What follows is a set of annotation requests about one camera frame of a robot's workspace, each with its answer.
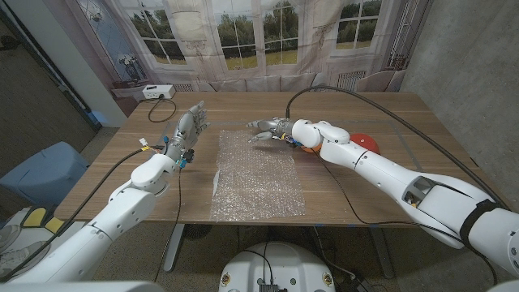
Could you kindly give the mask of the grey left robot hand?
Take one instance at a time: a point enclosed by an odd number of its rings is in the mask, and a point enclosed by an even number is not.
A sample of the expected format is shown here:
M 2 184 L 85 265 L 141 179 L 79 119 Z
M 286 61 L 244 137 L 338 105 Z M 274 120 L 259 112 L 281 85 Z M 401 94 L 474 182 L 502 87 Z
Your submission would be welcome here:
M 197 143 L 199 135 L 210 126 L 206 121 L 206 112 L 204 101 L 201 101 L 184 113 L 178 120 L 174 133 L 162 154 L 176 161 L 185 152 L 191 150 Z

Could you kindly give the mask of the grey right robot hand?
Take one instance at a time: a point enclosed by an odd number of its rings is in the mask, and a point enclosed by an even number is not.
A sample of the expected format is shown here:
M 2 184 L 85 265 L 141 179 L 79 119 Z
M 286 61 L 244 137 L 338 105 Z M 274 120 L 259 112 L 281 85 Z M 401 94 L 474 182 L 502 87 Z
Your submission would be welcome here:
M 249 143 L 256 142 L 259 140 L 284 140 L 287 143 L 295 144 L 292 137 L 292 129 L 294 122 L 288 118 L 272 118 L 262 119 L 249 122 L 248 127 L 256 127 L 261 130 L 259 134 L 256 134 L 248 140 Z

